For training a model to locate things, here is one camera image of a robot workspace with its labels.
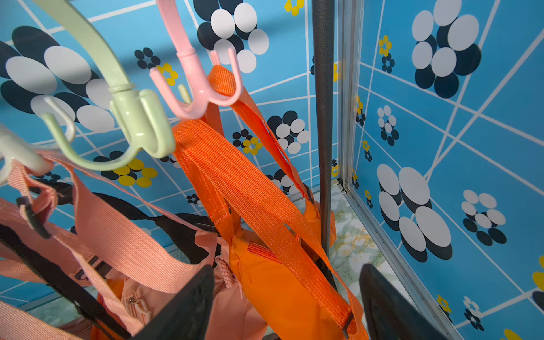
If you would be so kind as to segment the black clothes rack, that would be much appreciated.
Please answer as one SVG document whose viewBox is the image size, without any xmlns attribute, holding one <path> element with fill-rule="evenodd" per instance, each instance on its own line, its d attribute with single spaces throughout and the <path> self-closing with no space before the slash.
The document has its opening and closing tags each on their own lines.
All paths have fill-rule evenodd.
<svg viewBox="0 0 544 340">
<path fill-rule="evenodd" d="M 321 239 L 326 254 L 332 232 L 332 132 L 334 88 L 334 13 L 333 1 L 312 2 L 314 72 L 317 109 L 317 134 L 320 162 Z"/>
</svg>

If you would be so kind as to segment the orange sling bag middle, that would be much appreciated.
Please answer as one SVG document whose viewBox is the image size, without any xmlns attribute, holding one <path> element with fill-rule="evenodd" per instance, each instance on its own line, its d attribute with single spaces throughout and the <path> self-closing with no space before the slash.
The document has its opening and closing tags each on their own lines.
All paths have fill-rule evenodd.
<svg viewBox="0 0 544 340">
<path fill-rule="evenodd" d="M 131 336 L 136 335 L 143 327 L 140 320 L 133 317 L 122 299 L 125 280 L 90 280 L 101 296 L 106 312 L 119 322 Z"/>
</svg>

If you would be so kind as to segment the pink sling bag right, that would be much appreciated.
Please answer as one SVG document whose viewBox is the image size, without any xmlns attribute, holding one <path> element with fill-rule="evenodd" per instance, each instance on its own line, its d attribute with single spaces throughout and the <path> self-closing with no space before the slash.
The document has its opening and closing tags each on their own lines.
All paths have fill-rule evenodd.
<svg viewBox="0 0 544 340">
<path fill-rule="evenodd" d="M 7 161 L 1 180 L 20 192 L 21 206 L 1 202 L 1 221 L 21 237 L 24 245 L 59 265 L 74 279 L 83 271 L 131 330 L 141 330 L 143 314 L 129 313 L 91 265 L 96 256 L 113 268 L 114 278 L 125 279 L 123 292 L 136 293 L 141 305 L 164 306 L 205 265 L 214 266 L 215 288 L 208 339 L 262 339 L 267 324 L 242 293 L 231 272 L 225 241 L 216 232 L 197 229 L 195 243 L 205 258 L 189 264 L 174 259 L 150 235 L 121 212 L 93 194 L 78 177 L 72 180 L 75 232 L 49 222 L 58 204 L 57 192 L 33 178 L 32 171 L 19 161 Z"/>
</svg>

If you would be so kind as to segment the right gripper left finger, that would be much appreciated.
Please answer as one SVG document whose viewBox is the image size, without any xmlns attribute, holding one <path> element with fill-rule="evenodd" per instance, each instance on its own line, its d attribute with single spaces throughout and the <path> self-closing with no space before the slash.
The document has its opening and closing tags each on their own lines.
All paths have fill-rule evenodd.
<svg viewBox="0 0 544 340">
<path fill-rule="evenodd" d="M 213 268 L 178 264 L 127 280 L 134 339 L 204 339 L 213 306 Z"/>
</svg>

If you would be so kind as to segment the black sling bag middle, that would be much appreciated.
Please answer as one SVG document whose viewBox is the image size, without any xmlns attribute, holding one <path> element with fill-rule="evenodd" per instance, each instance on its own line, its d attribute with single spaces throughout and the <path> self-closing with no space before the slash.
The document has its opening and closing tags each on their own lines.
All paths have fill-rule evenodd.
<svg viewBox="0 0 544 340">
<path fill-rule="evenodd" d="M 35 279 L 45 280 L 52 273 L 41 263 L 45 259 L 56 265 L 69 283 L 82 287 L 92 284 L 90 280 L 136 279 L 153 270 L 189 264 L 170 256 L 151 236 L 85 185 L 74 184 L 72 198 L 75 233 L 48 222 L 49 211 L 58 202 L 56 191 L 49 186 L 44 186 L 35 200 L 1 200 L 1 237 L 14 234 L 15 239 L 37 254 L 36 261 L 30 262 L 20 249 L 2 246 L 1 257 L 7 264 L 1 268 L 1 274 L 19 280 L 34 274 Z M 195 244 L 206 257 L 190 265 L 212 265 L 217 245 L 215 233 L 197 229 Z"/>
</svg>

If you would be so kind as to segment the pink hook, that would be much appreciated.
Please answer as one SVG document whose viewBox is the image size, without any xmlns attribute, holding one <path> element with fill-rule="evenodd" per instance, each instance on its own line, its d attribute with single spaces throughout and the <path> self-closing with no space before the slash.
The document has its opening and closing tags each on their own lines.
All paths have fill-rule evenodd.
<svg viewBox="0 0 544 340">
<path fill-rule="evenodd" d="M 178 60 L 183 67 L 193 95 L 191 103 L 179 101 L 160 71 L 156 68 L 150 70 L 150 77 L 174 115 L 181 121 L 195 120 L 204 116 L 209 103 L 218 106 L 232 106 L 232 104 L 236 103 L 242 95 L 244 87 L 235 48 L 228 49 L 236 84 L 235 92 L 228 97 L 216 92 L 210 85 L 200 58 L 191 45 L 183 27 L 176 2 L 158 1 L 157 7 L 176 48 Z"/>
</svg>

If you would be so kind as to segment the orange sling bag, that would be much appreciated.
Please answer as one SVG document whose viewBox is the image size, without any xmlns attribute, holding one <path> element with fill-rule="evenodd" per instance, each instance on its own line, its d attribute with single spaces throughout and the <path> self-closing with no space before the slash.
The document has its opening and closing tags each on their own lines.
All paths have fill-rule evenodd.
<svg viewBox="0 0 544 340">
<path fill-rule="evenodd" d="M 319 204 L 251 96 L 243 92 L 232 107 L 306 202 L 300 211 L 205 121 L 174 128 L 174 155 L 225 240 L 229 266 L 245 296 L 282 339 L 367 339 L 357 297 L 341 296 L 317 266 L 325 256 Z"/>
<path fill-rule="evenodd" d="M 101 296 L 106 312 L 119 322 L 131 336 L 136 335 L 143 327 L 140 320 L 133 317 L 122 299 L 125 280 L 90 280 Z"/>
</svg>

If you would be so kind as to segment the orange sling bag right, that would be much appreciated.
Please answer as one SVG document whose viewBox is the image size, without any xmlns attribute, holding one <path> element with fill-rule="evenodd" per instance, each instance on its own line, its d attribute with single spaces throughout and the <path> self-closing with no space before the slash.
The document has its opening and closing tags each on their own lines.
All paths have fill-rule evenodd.
<svg viewBox="0 0 544 340">
<path fill-rule="evenodd" d="M 319 204 L 251 96 L 243 92 L 232 107 L 306 202 L 300 211 L 205 121 L 174 128 L 174 155 L 225 240 L 229 266 L 245 296 L 282 339 L 367 339 L 357 297 L 341 296 L 317 266 L 325 256 Z"/>
</svg>

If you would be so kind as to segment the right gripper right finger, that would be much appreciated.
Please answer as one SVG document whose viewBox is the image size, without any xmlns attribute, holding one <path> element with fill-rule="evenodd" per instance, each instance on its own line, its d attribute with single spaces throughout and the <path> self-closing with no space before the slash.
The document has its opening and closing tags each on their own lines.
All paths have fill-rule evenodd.
<svg viewBox="0 0 544 340">
<path fill-rule="evenodd" d="M 446 339 L 370 263 L 359 277 L 367 332 L 371 339 Z"/>
</svg>

